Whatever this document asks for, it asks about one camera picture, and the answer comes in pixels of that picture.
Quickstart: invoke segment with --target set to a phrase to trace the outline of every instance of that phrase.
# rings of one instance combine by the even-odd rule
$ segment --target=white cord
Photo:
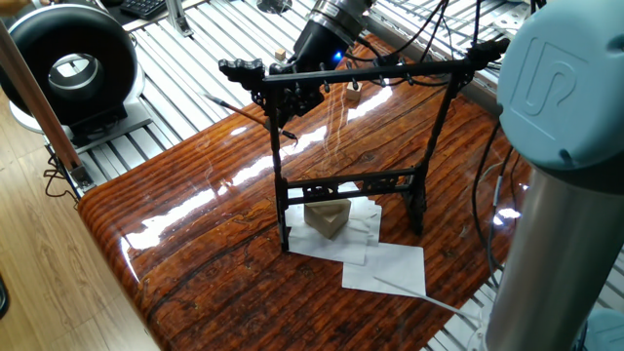
[[[404,292],[406,292],[406,293],[411,293],[411,294],[413,294],[414,296],[419,297],[419,298],[422,298],[423,300],[425,300],[425,301],[427,301],[427,302],[431,302],[431,303],[433,303],[433,304],[435,304],[435,305],[438,305],[438,306],[440,306],[440,307],[442,307],[442,308],[446,308],[446,309],[447,309],[447,310],[449,310],[450,312],[453,312],[453,313],[456,313],[456,314],[458,314],[458,315],[461,315],[461,316],[464,316],[464,317],[466,317],[466,318],[469,318],[469,319],[471,319],[471,320],[477,321],[477,322],[479,322],[480,324],[484,324],[484,323],[485,323],[485,321],[484,321],[484,320],[482,320],[482,319],[481,319],[481,317],[476,316],[476,315],[473,315],[473,314],[470,314],[470,313],[466,313],[466,312],[460,311],[460,310],[456,309],[455,307],[449,306],[449,305],[447,305],[447,304],[445,304],[445,303],[443,303],[443,302],[438,301],[437,299],[434,299],[434,298],[431,298],[431,297],[429,297],[429,296],[426,296],[426,295],[420,294],[420,293],[418,293],[418,292],[413,292],[413,291],[411,291],[411,290],[408,290],[408,289],[406,289],[406,288],[404,288],[404,287],[400,287],[400,286],[398,286],[398,285],[396,285],[396,284],[390,283],[390,282],[385,281],[385,280],[383,280],[383,279],[381,279],[381,278],[378,278],[378,277],[373,277],[373,278],[374,278],[374,279],[376,279],[376,280],[378,280],[378,281],[379,281],[379,282],[381,282],[381,283],[387,284],[387,285],[389,285],[389,286],[391,286],[391,287],[397,288],[397,289],[402,290],[402,291],[404,291]]]

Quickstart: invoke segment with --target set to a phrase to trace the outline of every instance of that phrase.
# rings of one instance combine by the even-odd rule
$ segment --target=sheet of paper
[[[353,183],[340,185],[341,191],[357,189]],[[289,196],[301,196],[300,189],[290,189]],[[353,264],[364,264],[367,245],[379,243],[381,207],[367,197],[351,198],[349,221],[332,239],[327,239],[303,219],[303,205],[286,210],[286,225],[291,228],[289,247],[292,253]]]
[[[367,248],[364,265],[344,263],[342,269],[343,288],[413,296],[379,282],[375,276],[426,295],[423,249],[379,243],[377,247]]]

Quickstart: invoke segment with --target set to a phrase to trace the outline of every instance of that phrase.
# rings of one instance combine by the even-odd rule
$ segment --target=metal pole
[[[72,146],[69,138],[62,130],[59,119],[50,103],[43,95],[37,81],[32,76],[28,65],[21,56],[20,50],[13,42],[7,27],[0,20],[0,65],[13,82],[19,95],[33,117],[41,126],[60,161],[73,172],[81,168],[82,162]]]
[[[533,171],[487,350],[569,351],[624,244],[623,215],[623,196]]]
[[[165,0],[165,2],[167,3],[167,10],[169,11],[169,15],[167,16],[169,24],[184,37],[193,35],[193,30],[186,21],[182,0]]]
[[[273,152],[273,173],[275,177],[275,206],[277,207],[277,226],[282,243],[282,251],[289,250],[289,237],[286,228],[286,208],[288,207],[288,184],[282,177],[282,158],[280,157],[279,110],[276,105],[277,94],[269,90],[266,96],[266,111],[269,115],[271,133],[271,151]]]

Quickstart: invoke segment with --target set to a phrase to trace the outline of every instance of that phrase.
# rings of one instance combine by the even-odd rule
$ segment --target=glossy wooden tabletop
[[[288,179],[399,169],[422,157],[444,88],[366,83],[359,103],[344,92],[332,86],[326,102],[287,125],[299,137],[296,146],[282,140]],[[451,305],[488,276],[469,200],[493,124],[464,97],[452,104],[421,237],[400,195],[372,197],[383,207],[380,241],[423,247],[427,293]],[[507,148],[501,136],[488,163]],[[483,227],[496,176],[480,185]],[[527,166],[515,176],[526,180]],[[80,214],[166,350],[418,350],[450,317],[415,298],[343,289],[341,263],[282,253],[269,135],[240,115],[92,190]],[[507,245],[496,238],[498,257]]]

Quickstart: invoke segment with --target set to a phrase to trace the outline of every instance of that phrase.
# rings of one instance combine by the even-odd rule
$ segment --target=small wooden object
[[[324,237],[331,239],[335,232],[349,220],[350,212],[351,201],[347,199],[324,201],[305,204],[303,219]]]
[[[347,99],[351,101],[359,101],[362,96],[362,84],[358,84],[358,89],[353,89],[353,82],[347,85]]]
[[[285,60],[286,59],[286,50],[280,48],[275,51],[275,59]]]

